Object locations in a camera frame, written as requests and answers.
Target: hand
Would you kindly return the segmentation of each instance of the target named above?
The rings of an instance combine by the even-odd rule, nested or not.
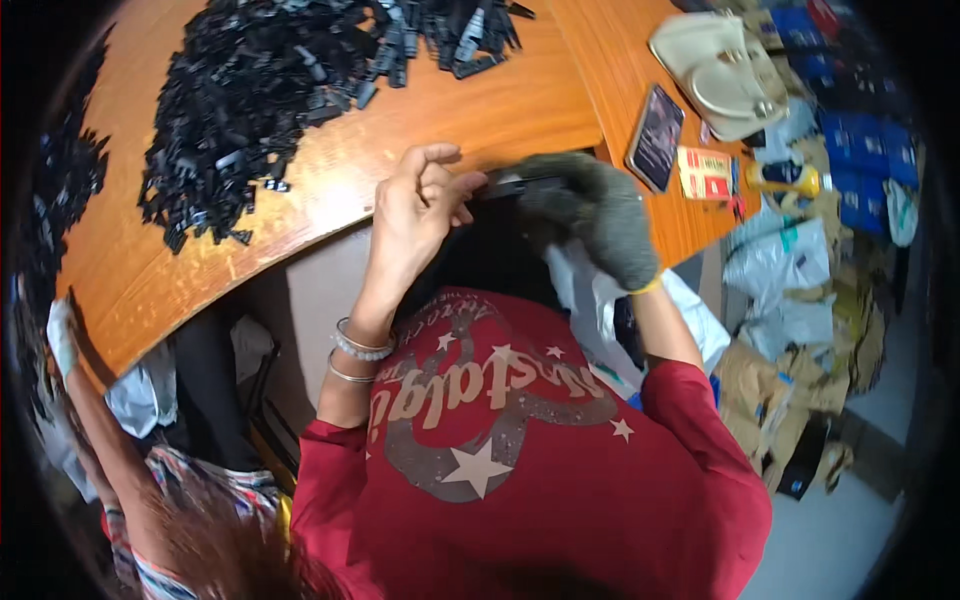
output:
[[[66,382],[66,376],[77,365],[77,345],[74,341],[76,318],[70,300],[61,298],[50,305],[50,318],[47,320],[47,344],[54,354],[54,361],[60,369],[60,377]]]
[[[487,182],[483,173],[454,177],[443,164],[456,162],[460,148],[438,143],[413,146],[389,179],[376,186],[370,261],[362,296],[385,311],[400,304],[417,276],[450,232],[473,222],[464,201]]]
[[[580,238],[593,262],[626,291],[656,286],[660,260],[633,178],[581,153],[530,156],[513,171],[523,178],[564,179],[558,186],[528,190],[519,199],[523,214]]]

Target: wooden table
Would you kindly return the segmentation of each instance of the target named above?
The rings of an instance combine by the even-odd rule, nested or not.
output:
[[[74,290],[100,363],[93,369],[97,378],[109,383],[230,289],[367,218],[376,183],[411,144],[456,142],[465,169],[591,147],[621,166],[649,83],[664,84],[680,101],[646,48],[654,27],[676,9],[668,0],[640,6],[615,0],[524,4],[538,19],[515,19],[523,53],[458,82],[426,58],[421,43],[420,58],[409,66],[409,87],[384,89],[367,110],[307,131],[287,169],[292,191],[258,190],[256,213],[240,221],[238,227],[254,231],[248,248],[233,240],[214,246],[208,234],[191,237],[173,256],[162,244],[162,230],[141,224],[136,197],[170,55],[182,47],[182,27],[205,0],[125,3],[112,19],[116,27],[84,123],[111,135],[105,188],[70,231],[57,281],[60,295]],[[692,109],[686,112],[683,142],[697,145],[699,118]],[[733,145],[711,147],[735,152]],[[675,179],[668,194],[649,200],[654,240],[666,265],[733,226],[729,212],[685,201],[679,190]],[[749,198],[748,205],[758,209],[758,198]]]
[[[700,143],[700,116],[647,46],[664,19],[681,14],[669,0],[550,0],[550,5],[576,57],[603,128],[605,147],[598,149],[598,155],[605,150],[610,163],[626,170],[623,160],[627,146],[653,83],[662,85],[686,113],[681,144],[740,155],[740,142],[723,143],[711,138],[707,144]],[[650,193],[642,183],[637,185]],[[760,195],[743,191],[747,214],[752,215],[760,210]],[[649,196],[646,203],[651,236],[667,267],[683,262],[736,225],[732,213],[722,209],[720,203],[686,200],[676,168],[667,192]]]
[[[307,130],[287,169],[292,191],[258,190],[256,213],[240,221],[238,227],[253,230],[248,248],[233,240],[214,246],[207,234],[188,239],[178,256],[163,246],[160,228],[141,225],[136,197],[170,55],[182,47],[183,25],[205,0],[124,4],[114,16],[84,123],[111,135],[107,180],[67,237],[57,281],[60,295],[74,289],[103,362],[94,369],[98,378],[110,379],[103,367],[124,371],[251,276],[368,217],[376,183],[412,144],[458,143],[465,169],[598,145],[599,125],[557,23],[545,0],[525,1],[540,18],[516,19],[523,53],[458,82],[426,57],[421,42],[409,87],[383,89],[366,110]]]

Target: striped cloth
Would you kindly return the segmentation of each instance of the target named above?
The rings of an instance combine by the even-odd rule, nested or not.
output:
[[[192,459],[168,445],[158,445],[147,456],[147,467],[163,495],[175,503],[182,501],[182,482],[189,476],[199,478],[212,491],[232,496],[240,516],[254,512],[264,523],[276,520],[277,489],[268,470],[250,473],[216,467]],[[143,560],[130,546],[127,521],[119,506],[104,506],[107,531],[113,551],[113,567],[120,581],[140,589],[147,600],[196,600],[193,591],[181,583],[175,573]]]

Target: red shirt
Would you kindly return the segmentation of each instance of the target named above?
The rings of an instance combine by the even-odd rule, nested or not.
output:
[[[564,318],[447,288],[398,331],[368,429],[300,438],[292,528],[354,598],[734,598],[770,498],[703,373],[644,382],[644,412]]]

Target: pile of black plastic parts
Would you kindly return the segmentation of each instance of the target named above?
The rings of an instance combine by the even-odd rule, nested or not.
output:
[[[236,225],[255,210],[251,181],[288,191],[305,128],[366,108],[381,75],[406,86],[419,36],[458,79],[499,64],[519,46],[508,11],[534,18],[503,0],[210,0],[160,93],[137,200],[144,223],[163,227],[174,253],[191,228],[249,244]]]
[[[98,140],[91,130],[81,132],[86,99],[104,63],[106,39],[104,35],[94,47],[63,99],[51,130],[40,137],[32,173],[32,210],[20,224],[23,252],[17,270],[24,277],[24,295],[44,324],[66,253],[63,235],[80,220],[90,196],[103,190],[107,175],[109,153],[104,147],[109,137]]]

